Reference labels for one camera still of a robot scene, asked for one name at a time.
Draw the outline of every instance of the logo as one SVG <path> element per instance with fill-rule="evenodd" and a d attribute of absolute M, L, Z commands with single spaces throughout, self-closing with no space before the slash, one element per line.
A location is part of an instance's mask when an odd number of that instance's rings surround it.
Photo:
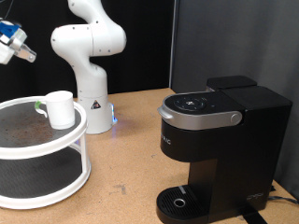
<path fill-rule="evenodd" d="M 171 140 L 166 138 L 162 133 L 161 133 L 161 138 L 168 144 L 171 145 Z"/>
<path fill-rule="evenodd" d="M 251 199 L 258 199 L 259 197 L 262 197 L 263 193 L 259 193 L 259 194 L 253 194 L 247 197 L 247 200 L 251 200 Z"/>
<path fill-rule="evenodd" d="M 194 105 L 194 102 L 192 102 L 192 101 L 188 101 L 188 102 L 186 102 L 186 104 L 187 104 L 187 105 Z"/>
<path fill-rule="evenodd" d="M 94 101 L 91 109 L 98 109 L 98 108 L 101 108 L 100 104 L 97 103 L 97 101 Z"/>

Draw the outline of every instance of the wooden table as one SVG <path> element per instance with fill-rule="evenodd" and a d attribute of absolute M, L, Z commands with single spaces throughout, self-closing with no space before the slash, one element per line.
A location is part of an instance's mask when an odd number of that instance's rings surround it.
<path fill-rule="evenodd" d="M 187 184 L 189 164 L 174 161 L 160 150 L 161 117 L 157 108 L 170 89 L 109 95 L 118 124 L 106 133 L 88 135 L 92 173 L 71 197 L 33 210 L 0 209 L 0 224 L 24 223 L 161 223 L 156 199 L 167 188 Z M 292 196 L 278 183 L 270 195 Z M 299 206 L 269 202 L 260 212 L 269 224 L 298 224 Z M 220 224 L 246 224 L 234 217 Z"/>

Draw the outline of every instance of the white mug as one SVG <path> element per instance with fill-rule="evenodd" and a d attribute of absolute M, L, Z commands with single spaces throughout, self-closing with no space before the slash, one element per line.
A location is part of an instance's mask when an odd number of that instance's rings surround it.
<path fill-rule="evenodd" d="M 47 106 L 50 126 L 53 129 L 68 129 L 75 124 L 75 109 L 72 92 L 54 91 L 47 94 L 45 99 L 36 101 L 36 112 L 47 117 L 47 113 L 39 108 L 40 104 Z"/>

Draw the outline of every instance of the cable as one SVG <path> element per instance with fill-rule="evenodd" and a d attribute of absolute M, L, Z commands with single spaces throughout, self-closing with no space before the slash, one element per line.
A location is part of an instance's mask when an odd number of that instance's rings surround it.
<path fill-rule="evenodd" d="M 296 201 L 295 199 L 282 198 L 282 197 L 279 197 L 279 196 L 270 196 L 268 198 L 268 201 L 273 201 L 273 200 L 287 200 L 287 201 L 289 201 L 291 203 L 299 204 L 299 202 Z"/>
<path fill-rule="evenodd" d="M 14 1 L 14 0 L 11 0 L 11 3 L 10 3 L 10 6 L 9 6 L 9 9 L 8 9 L 7 15 L 4 17 L 4 19 L 6 19 L 6 18 L 7 18 L 8 14 L 9 14 L 9 12 L 10 12 L 10 10 L 11 10 L 11 7 L 12 7 L 12 4 L 13 4 L 13 1 Z"/>

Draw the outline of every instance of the coffee maker lid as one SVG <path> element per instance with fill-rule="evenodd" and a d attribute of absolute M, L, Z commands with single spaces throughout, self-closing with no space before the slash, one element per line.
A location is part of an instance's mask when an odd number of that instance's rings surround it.
<path fill-rule="evenodd" d="M 235 126 L 244 111 L 242 105 L 220 91 L 170 95 L 158 108 L 166 123 L 190 131 Z"/>

